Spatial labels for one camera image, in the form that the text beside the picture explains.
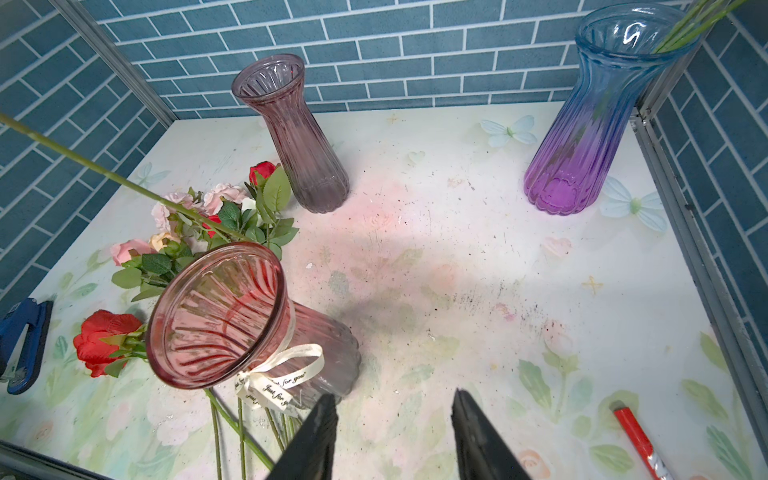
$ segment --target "tabletop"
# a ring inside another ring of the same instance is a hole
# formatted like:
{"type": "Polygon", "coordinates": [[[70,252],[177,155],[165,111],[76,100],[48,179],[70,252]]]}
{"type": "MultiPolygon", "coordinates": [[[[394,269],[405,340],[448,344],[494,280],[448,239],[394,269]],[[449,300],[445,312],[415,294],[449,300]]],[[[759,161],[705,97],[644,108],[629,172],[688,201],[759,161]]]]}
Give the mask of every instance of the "tabletop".
{"type": "MultiPolygon", "coordinates": [[[[526,200],[523,174],[560,106],[316,116],[351,194],[331,214],[291,203],[300,232],[283,265],[291,298],[360,342],[360,377],[338,405],[334,478],[458,478],[457,388],[536,480],[649,478],[608,409],[617,399],[675,478],[768,478],[674,233],[606,217],[604,194],[568,217],[526,200]],[[482,120],[525,115],[535,144],[489,146],[482,120]]],[[[177,121],[130,179],[159,194],[207,190],[261,161],[278,161],[261,118],[177,121]]],[[[609,175],[633,197],[655,191],[628,126],[609,175]]],[[[153,204],[120,188],[33,292],[55,297],[44,362],[29,391],[0,392],[0,439],[118,480],[214,478],[202,391],[172,389],[139,361],[92,379],[72,346],[95,310],[146,320],[153,300],[130,303],[136,292],[110,283],[106,250],[155,233],[153,204]]],[[[230,381],[217,390],[236,404],[230,381]]],[[[246,417],[279,457],[263,413],[246,417]]],[[[225,430],[225,474],[239,478],[225,430]]],[[[248,472],[266,476],[252,455],[248,472]]]]}

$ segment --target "white ribbon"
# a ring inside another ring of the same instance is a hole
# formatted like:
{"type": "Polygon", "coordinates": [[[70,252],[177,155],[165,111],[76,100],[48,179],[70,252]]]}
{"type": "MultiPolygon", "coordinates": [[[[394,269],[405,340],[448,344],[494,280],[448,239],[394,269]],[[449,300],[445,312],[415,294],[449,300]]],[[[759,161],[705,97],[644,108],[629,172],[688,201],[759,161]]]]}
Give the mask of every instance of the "white ribbon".
{"type": "Polygon", "coordinates": [[[326,360],[323,357],[322,346],[316,343],[305,343],[304,345],[297,345],[286,349],[293,339],[293,333],[296,331],[296,310],[293,307],[293,302],[290,300],[288,300],[288,307],[290,322],[285,337],[283,337],[277,349],[264,363],[259,364],[250,371],[237,374],[235,391],[242,400],[250,402],[254,409],[262,406],[267,407],[271,404],[281,412],[297,415],[296,408],[290,405],[293,396],[288,393],[287,389],[300,385],[320,373],[326,365],[326,360]],[[317,359],[308,366],[288,375],[271,377],[266,374],[266,372],[269,372],[276,366],[301,356],[314,356],[317,359]]]}

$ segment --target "blue brick wall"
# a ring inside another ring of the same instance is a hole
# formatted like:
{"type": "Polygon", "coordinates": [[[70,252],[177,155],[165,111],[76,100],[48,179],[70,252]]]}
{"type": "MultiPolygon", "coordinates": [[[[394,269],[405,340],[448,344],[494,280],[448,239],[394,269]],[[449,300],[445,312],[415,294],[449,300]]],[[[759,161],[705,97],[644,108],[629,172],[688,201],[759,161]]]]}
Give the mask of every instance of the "blue brick wall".
{"type": "MultiPolygon", "coordinates": [[[[179,118],[252,114],[235,75],[306,62],[313,111],[562,101],[583,15],[624,0],[83,0],[179,118]]],[[[681,1],[667,2],[680,4],[681,1]]]]}
{"type": "MultiPolygon", "coordinates": [[[[130,173],[162,125],[47,1],[0,2],[0,18],[0,111],[130,173]]],[[[0,315],[32,292],[116,190],[0,127],[0,315]]]]}
{"type": "Polygon", "coordinates": [[[747,2],[715,26],[652,122],[765,369],[767,48],[768,2],[747,2]]]}

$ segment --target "glass vase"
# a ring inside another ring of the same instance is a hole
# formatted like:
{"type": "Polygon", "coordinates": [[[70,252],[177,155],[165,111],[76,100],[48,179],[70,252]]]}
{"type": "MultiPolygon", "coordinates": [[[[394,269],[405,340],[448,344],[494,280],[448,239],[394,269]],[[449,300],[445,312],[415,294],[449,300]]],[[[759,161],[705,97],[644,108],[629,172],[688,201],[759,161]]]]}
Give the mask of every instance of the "glass vase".
{"type": "MultiPolygon", "coordinates": [[[[149,363],[170,386],[216,385],[270,358],[289,331],[292,310],[295,331],[285,349],[316,343],[323,348],[325,366],[289,390],[290,405],[311,409],[323,393],[337,399],[347,395],[359,373],[357,339],[348,326],[292,302],[280,262],[256,243],[211,250],[170,283],[147,328],[149,363]]],[[[287,375],[313,360],[292,358],[268,375],[287,375]]]]}
{"type": "Polygon", "coordinates": [[[304,101],[304,62],[274,55],[246,67],[232,93],[263,115],[302,207],[324,214],[349,195],[349,178],[304,101]]]}
{"type": "Polygon", "coordinates": [[[576,34],[578,82],[525,172],[525,194],[536,208],[570,215],[597,200],[637,98],[695,45],[651,53],[683,16],[630,3],[584,17],[576,34]]]}

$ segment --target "floral tabletop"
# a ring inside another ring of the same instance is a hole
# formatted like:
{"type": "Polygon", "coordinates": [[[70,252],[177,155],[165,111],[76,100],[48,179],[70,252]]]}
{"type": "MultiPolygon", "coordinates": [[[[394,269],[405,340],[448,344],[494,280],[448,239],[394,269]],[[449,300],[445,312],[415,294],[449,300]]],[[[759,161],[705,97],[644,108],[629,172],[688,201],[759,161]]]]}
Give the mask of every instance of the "floral tabletop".
{"type": "MultiPolygon", "coordinates": [[[[595,205],[552,217],[525,199],[523,173],[559,106],[317,115],[352,193],[324,215],[292,200],[300,232],[283,265],[292,299],[360,341],[334,478],[457,478],[456,388],[536,480],[649,478],[614,400],[675,478],[768,478],[631,129],[595,205]]],[[[261,161],[277,157],[259,118],[178,121],[130,179],[160,194],[209,190],[261,161]]],[[[0,392],[0,439],[119,480],[214,478],[202,391],[165,386],[141,361],[93,379],[72,343],[99,309],[146,320],[154,300],[132,303],[138,289],[110,282],[109,247],[155,233],[152,207],[121,188],[33,293],[55,298],[44,362],[29,391],[0,392]]],[[[232,409],[231,382],[217,391],[232,409]]],[[[246,417],[278,458],[263,415],[246,417]]],[[[239,478],[225,430],[224,472],[239,478]]],[[[248,472],[266,476],[253,456],[248,472]]]]}

